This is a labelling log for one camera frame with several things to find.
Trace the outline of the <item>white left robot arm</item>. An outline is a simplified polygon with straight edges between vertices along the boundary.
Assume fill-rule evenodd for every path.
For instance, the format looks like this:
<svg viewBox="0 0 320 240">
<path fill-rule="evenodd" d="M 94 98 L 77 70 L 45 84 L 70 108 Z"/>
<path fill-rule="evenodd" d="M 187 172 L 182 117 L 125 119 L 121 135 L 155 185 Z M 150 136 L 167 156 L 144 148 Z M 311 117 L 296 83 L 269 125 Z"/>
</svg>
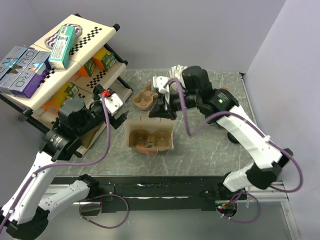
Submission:
<svg viewBox="0 0 320 240">
<path fill-rule="evenodd" d="M 0 227 L 18 240 L 34 240 L 49 222 L 80 200 L 93 201 L 99 195 L 99 182 L 84 174 L 51 197 L 44 194 L 63 166 L 71 166 L 73 155 L 82 145 L 82 136 L 106 124 L 118 128 L 127 118 L 114 116 L 123 106 L 117 94 L 102 94 L 86 107 L 83 98 L 67 99 L 58 111 L 52 130 L 47 132 L 28 174 L 15 194 L 0 209 Z"/>
</svg>

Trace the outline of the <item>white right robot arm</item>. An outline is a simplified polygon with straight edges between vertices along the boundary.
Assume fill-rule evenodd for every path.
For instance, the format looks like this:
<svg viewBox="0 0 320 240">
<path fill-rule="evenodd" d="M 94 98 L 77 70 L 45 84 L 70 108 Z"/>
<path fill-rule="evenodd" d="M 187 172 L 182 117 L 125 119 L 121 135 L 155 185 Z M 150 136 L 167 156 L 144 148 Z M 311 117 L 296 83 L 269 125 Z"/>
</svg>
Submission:
<svg viewBox="0 0 320 240">
<path fill-rule="evenodd" d="M 187 67 L 182 70 L 181 77 L 182 81 L 177 77 L 152 78 L 151 88 L 157 93 L 157 101 L 148 116 L 175 120 L 178 111 L 196 108 L 207 123 L 217 123 L 227 130 L 231 142 L 242 145 L 253 163 L 226 174 L 218 187 L 223 199 L 230 199 L 236 191 L 249 186 L 261 190 L 271 187 L 292 153 L 271 143 L 227 89 L 214 88 L 205 69 Z"/>
</svg>

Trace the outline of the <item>brown paper takeout bag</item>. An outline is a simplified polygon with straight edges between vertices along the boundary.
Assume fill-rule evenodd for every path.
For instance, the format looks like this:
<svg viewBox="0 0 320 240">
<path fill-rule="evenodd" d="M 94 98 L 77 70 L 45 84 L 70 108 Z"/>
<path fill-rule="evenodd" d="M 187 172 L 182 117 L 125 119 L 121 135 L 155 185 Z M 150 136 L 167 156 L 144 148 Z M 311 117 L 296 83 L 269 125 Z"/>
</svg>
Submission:
<svg viewBox="0 0 320 240">
<path fill-rule="evenodd" d="M 122 146 L 145 155 L 157 155 L 174 149 L 175 121 L 164 118 L 127 119 L 123 124 Z"/>
</svg>

